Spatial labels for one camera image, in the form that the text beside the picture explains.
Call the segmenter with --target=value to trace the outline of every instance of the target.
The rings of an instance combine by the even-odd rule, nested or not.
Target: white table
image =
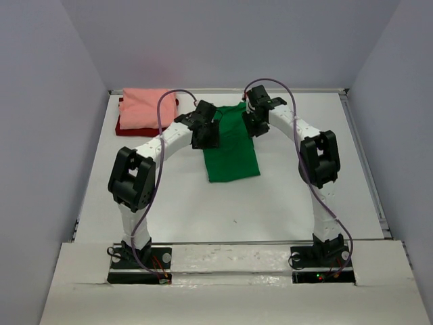
[[[274,93],[288,102],[284,93]],[[148,138],[117,137],[119,95],[110,96],[76,242],[119,242],[120,213],[107,190],[117,151]],[[207,93],[199,99],[217,106],[235,105],[239,93]],[[189,96],[178,95],[179,112],[192,109]],[[337,135],[341,172],[336,182],[337,216],[353,238],[383,238],[361,163],[337,93],[295,93],[298,114],[308,123]],[[298,173],[293,143],[276,129],[254,139],[261,176],[209,183],[201,150],[184,148],[164,164],[160,190],[148,227],[154,242],[253,242],[310,240],[313,209]]]
[[[356,286],[292,284],[290,245],[262,244],[174,245],[173,284],[112,285],[108,245],[63,245],[41,325],[429,324],[400,242],[356,241]]]

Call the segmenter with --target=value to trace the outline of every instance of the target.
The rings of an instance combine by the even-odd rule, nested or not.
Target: black mounting plate
[[[290,247],[290,265],[293,269],[304,269],[304,268],[320,268],[320,267],[338,267],[338,259],[343,264],[346,259],[343,256],[348,256],[348,247],[344,246],[342,252],[336,257],[318,260],[314,258],[312,254],[312,246],[292,246]],[[352,261],[349,261],[347,267],[352,267]]]
[[[115,255],[120,254],[122,252],[121,245],[114,245],[113,251]],[[143,272],[141,267],[135,261],[129,261],[126,259],[119,259],[119,261],[113,261],[113,257],[110,261],[110,271],[108,273],[107,281],[110,284],[167,284],[171,283],[172,274],[170,273],[171,261],[164,262],[163,256],[164,254],[172,254],[171,247],[152,247],[152,253],[150,258],[147,259],[143,264],[149,269],[154,269],[154,264],[152,263],[152,258],[156,257],[157,260],[161,263],[161,266],[164,268],[167,273],[168,278],[164,277],[164,273],[160,272],[160,278],[155,274]]]

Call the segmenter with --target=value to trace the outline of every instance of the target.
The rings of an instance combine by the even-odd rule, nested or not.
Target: pink cloth
[[[156,105],[163,93],[167,89],[123,89],[123,102],[119,105],[120,128],[142,129],[149,127],[158,128],[158,118],[156,117]],[[167,95],[161,103],[162,127],[168,127],[177,117],[176,95]]]

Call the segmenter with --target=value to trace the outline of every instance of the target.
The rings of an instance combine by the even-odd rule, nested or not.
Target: white wall
[[[58,0],[2,0],[0,44],[0,324],[36,325],[107,91]]]
[[[399,0],[62,0],[109,89],[350,87]]]
[[[402,0],[350,91],[392,233],[433,320],[433,1]]]

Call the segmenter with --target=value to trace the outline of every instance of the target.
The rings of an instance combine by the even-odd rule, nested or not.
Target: purple cable
[[[292,104],[293,104],[293,140],[295,143],[295,148],[296,148],[296,154],[298,155],[298,160],[300,162],[300,167],[302,169],[302,173],[304,174],[304,178],[306,179],[306,183],[310,188],[310,191],[313,193],[313,196],[316,198],[317,202],[320,203],[320,205],[326,210],[326,212],[329,213],[329,215],[335,220],[337,221],[338,225],[340,225],[340,227],[344,230],[344,232],[346,232],[347,237],[349,239],[350,242],[350,250],[349,250],[349,256],[347,258],[347,260],[343,263],[343,265],[340,267],[340,269],[338,269],[337,271],[335,271],[334,273],[330,274],[329,277],[335,276],[336,274],[339,274],[345,267],[347,267],[347,265],[350,263],[350,260],[352,259],[352,254],[353,254],[353,238],[352,235],[350,235],[350,232],[347,230],[346,227],[344,227],[343,223],[338,219],[338,217],[336,216],[336,214],[320,199],[320,197],[317,195],[316,191],[314,191],[313,185],[310,182],[310,178],[307,176],[307,172],[306,172],[306,165],[304,160],[302,159],[301,155],[300,155],[300,149],[299,149],[299,144],[298,144],[298,134],[296,132],[296,118],[297,116],[297,112],[296,112],[296,102],[295,102],[295,97],[293,96],[292,91],[289,89],[289,87],[287,87],[286,85],[284,85],[281,81],[272,79],[272,78],[259,78],[256,79],[250,83],[247,84],[247,86],[244,89],[244,94],[243,94],[243,100],[246,99],[246,91],[249,88],[249,86],[251,86],[253,83],[256,83],[258,81],[272,81],[274,83],[277,83],[278,85],[281,85],[290,95],[290,98],[292,99]]]
[[[158,272],[155,272],[155,271],[151,270],[150,268],[146,267],[140,261],[140,259],[138,258],[137,252],[135,251],[134,236],[135,236],[135,233],[137,232],[137,229],[139,228],[139,226],[141,225],[141,223],[143,222],[143,220],[146,218],[147,214],[149,213],[149,210],[150,210],[150,208],[152,207],[152,205],[153,205],[153,203],[155,201],[156,192],[158,191],[158,188],[160,187],[161,176],[162,176],[162,166],[164,164],[164,151],[165,151],[165,143],[164,143],[164,140],[162,139],[162,122],[161,122],[161,111],[160,111],[160,109],[161,109],[161,102],[165,98],[165,96],[167,96],[168,94],[170,94],[170,93],[178,93],[178,92],[187,93],[188,95],[190,95],[194,99],[194,102],[197,101],[196,97],[193,95],[192,92],[190,92],[188,90],[184,90],[184,89],[169,90],[166,93],[164,93],[161,96],[161,98],[158,100],[158,105],[156,106],[156,115],[158,117],[158,128],[159,128],[160,140],[161,140],[160,168],[159,168],[159,171],[158,171],[158,178],[156,179],[155,190],[154,190],[154,193],[152,194],[152,197],[150,198],[149,205],[147,206],[147,209],[144,211],[143,216],[137,222],[137,225],[135,225],[135,227],[133,229],[133,232],[131,233],[131,248],[133,249],[133,254],[134,254],[135,261],[137,262],[137,264],[142,269],[145,269],[149,273],[152,273],[152,274],[155,274],[155,275],[158,274]]]

